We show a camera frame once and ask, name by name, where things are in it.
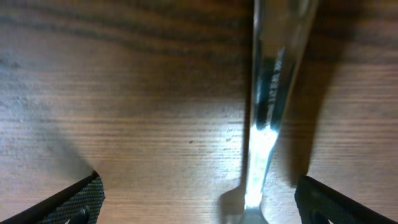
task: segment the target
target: shiny metal object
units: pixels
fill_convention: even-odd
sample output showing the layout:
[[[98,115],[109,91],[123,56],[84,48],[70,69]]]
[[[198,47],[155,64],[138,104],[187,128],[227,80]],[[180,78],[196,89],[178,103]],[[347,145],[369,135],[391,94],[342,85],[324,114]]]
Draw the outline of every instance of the shiny metal object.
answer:
[[[315,15],[315,0],[254,0],[248,174],[241,224],[267,223],[262,188]]]

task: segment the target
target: wooden table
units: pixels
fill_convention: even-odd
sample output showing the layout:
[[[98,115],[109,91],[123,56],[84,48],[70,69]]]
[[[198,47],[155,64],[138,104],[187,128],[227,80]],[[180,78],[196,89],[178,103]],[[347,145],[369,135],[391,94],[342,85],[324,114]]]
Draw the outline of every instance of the wooden table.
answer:
[[[246,0],[1,1],[0,220],[96,169],[98,223],[241,209]],[[265,186],[300,223],[300,174],[398,221],[398,2],[324,1]]]

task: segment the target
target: dark wood grain streak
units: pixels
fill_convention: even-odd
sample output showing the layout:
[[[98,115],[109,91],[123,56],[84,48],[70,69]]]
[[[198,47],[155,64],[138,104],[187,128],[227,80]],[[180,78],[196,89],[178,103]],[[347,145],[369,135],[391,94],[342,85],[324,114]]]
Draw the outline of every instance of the dark wood grain streak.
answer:
[[[398,220],[397,15],[395,0],[322,2],[270,223],[300,223],[305,173]],[[0,1],[0,220],[96,169],[98,223],[219,223],[244,172],[251,30],[244,0]]]

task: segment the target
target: metal utensil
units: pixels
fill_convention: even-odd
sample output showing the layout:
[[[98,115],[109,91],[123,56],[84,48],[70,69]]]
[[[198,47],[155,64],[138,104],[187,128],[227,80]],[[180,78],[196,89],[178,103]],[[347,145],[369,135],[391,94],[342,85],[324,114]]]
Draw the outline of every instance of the metal utensil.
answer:
[[[267,224],[262,187],[315,15],[315,0],[255,0],[248,175],[241,224]]]

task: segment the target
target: wooden surface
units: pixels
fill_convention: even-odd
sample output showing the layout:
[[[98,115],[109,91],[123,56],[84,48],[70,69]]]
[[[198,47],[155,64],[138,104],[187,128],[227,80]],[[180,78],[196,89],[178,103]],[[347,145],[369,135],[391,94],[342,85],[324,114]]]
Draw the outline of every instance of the wooden surface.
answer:
[[[299,174],[398,221],[398,2],[324,1],[266,182]],[[0,1],[0,220],[96,169],[98,223],[220,223],[241,208],[252,6]]]

